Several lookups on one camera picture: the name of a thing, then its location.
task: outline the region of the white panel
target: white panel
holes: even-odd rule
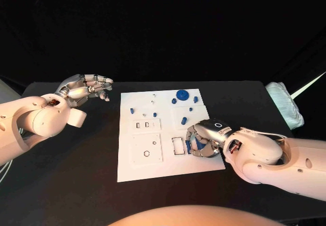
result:
[[[142,134],[133,136],[132,142],[133,164],[159,163],[162,158],[161,134]]]
[[[174,142],[175,155],[185,154],[182,138],[181,137],[172,138],[172,142]]]
[[[172,99],[176,98],[178,90],[122,93],[119,182],[225,169],[221,156],[198,158],[186,152],[186,129],[201,120],[210,119],[199,89],[186,91],[189,99],[186,101],[176,99],[176,104],[172,104]],[[188,117],[185,125],[182,125],[184,117]],[[158,146],[153,147],[156,135],[161,139],[156,141]],[[175,155],[172,139],[176,137],[182,138],[185,154],[181,155]],[[182,152],[179,142],[178,140],[178,151]]]

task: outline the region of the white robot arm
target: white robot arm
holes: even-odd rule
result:
[[[238,176],[253,184],[269,184],[283,190],[326,201],[326,141],[286,138],[247,128],[233,131],[217,120],[204,120],[188,129],[205,144],[189,152],[214,157],[223,151]],[[277,136],[273,140],[266,135]]]
[[[113,82],[96,74],[77,74],[61,83],[54,94],[0,104],[0,166],[55,136],[67,123],[83,126],[87,113],[75,107],[88,97],[109,101],[104,89],[111,90]],[[32,134],[23,138],[19,128]]]

